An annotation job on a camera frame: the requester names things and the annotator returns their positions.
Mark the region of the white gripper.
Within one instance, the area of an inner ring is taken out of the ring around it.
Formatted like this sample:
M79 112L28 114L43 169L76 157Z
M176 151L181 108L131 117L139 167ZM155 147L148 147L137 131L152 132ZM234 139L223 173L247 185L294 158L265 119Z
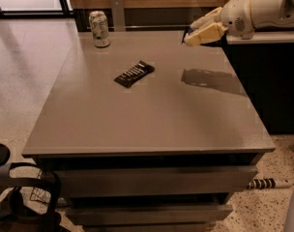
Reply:
M195 20L186 35L184 44L197 46L216 42L225 32L234 37L249 40L253 37L254 27L251 19L251 0L229 0L224 6L217 7Z

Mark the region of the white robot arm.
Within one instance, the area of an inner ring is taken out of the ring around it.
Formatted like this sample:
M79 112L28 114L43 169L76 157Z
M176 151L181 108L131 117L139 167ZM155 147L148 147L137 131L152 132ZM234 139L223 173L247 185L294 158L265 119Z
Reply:
M294 28L294 0L229 0L194 21L183 42L209 44L225 34L249 40L257 29L267 27Z

